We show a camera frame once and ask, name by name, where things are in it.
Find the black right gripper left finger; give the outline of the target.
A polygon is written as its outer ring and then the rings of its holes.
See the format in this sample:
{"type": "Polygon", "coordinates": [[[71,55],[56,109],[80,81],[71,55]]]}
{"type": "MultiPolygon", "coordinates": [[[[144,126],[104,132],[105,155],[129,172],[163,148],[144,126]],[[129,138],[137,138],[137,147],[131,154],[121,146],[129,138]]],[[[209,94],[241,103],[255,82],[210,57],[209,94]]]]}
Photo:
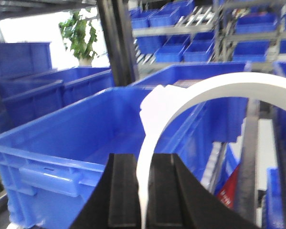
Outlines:
{"type": "Polygon", "coordinates": [[[136,167],[133,154],[110,154],[96,188],[70,228],[141,228],[136,167]]]}

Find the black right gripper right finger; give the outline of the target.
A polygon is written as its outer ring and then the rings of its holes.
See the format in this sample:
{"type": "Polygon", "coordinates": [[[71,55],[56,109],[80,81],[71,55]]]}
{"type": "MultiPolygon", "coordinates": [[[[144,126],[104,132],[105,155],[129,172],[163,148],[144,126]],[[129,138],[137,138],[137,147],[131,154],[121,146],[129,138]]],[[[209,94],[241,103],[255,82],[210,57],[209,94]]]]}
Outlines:
{"type": "Polygon", "coordinates": [[[207,191],[177,154],[154,154],[148,184],[148,229],[255,229],[207,191]]]}

